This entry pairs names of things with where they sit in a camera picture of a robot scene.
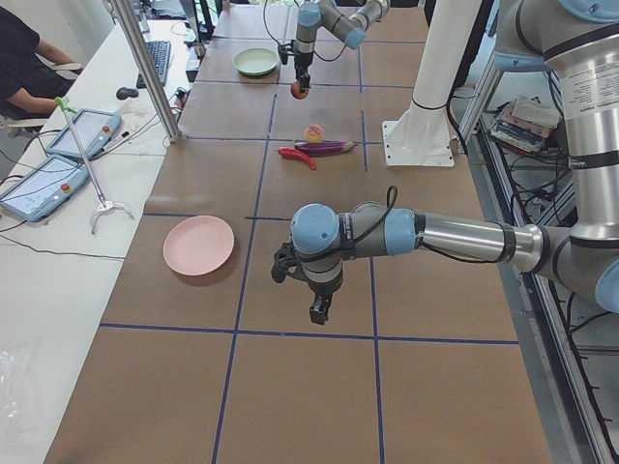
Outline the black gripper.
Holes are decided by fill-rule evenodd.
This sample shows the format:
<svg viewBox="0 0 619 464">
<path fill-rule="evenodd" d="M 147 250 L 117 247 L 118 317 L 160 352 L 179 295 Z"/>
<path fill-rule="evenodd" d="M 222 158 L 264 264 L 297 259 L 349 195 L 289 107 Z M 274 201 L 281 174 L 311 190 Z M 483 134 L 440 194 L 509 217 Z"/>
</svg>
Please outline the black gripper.
<svg viewBox="0 0 619 464">
<path fill-rule="evenodd" d="M 297 83 L 299 84 L 299 92 L 305 92 L 310 89 L 310 76 L 309 67 L 312 64 L 312 53 L 298 52 L 294 56 L 295 73 L 300 74 L 297 77 Z"/>
<path fill-rule="evenodd" d="M 309 289 L 316 296 L 309 308 L 309 317 L 313 324 L 325 324 L 329 320 L 333 294 L 341 288 L 342 283 L 343 271 L 324 282 L 308 280 Z"/>
</svg>

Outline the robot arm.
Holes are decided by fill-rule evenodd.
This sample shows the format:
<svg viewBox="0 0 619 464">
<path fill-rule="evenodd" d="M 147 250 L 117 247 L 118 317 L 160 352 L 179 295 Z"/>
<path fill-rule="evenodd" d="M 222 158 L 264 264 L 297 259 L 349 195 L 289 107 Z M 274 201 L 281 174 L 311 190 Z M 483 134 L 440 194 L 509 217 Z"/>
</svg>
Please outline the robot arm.
<svg viewBox="0 0 619 464">
<path fill-rule="evenodd" d="M 618 308 L 618 5 L 614 1 L 504 1 L 498 55 L 533 58 L 555 71 L 578 218 L 574 226 L 513 227 L 364 202 L 351 212 L 310 204 L 291 220 L 272 278 L 304 281 L 312 322 L 327 320 L 346 260 L 423 247 L 457 261 L 509 263 Z"/>
<path fill-rule="evenodd" d="M 296 76 L 291 85 L 293 97 L 301 100 L 309 94 L 309 68 L 320 28 L 327 30 L 345 47 L 356 50 L 370 26 L 381 20 L 390 8 L 390 1 L 365 1 L 356 13 L 346 16 L 334 1 L 305 1 L 298 9 L 296 37 L 291 42 Z"/>
</svg>

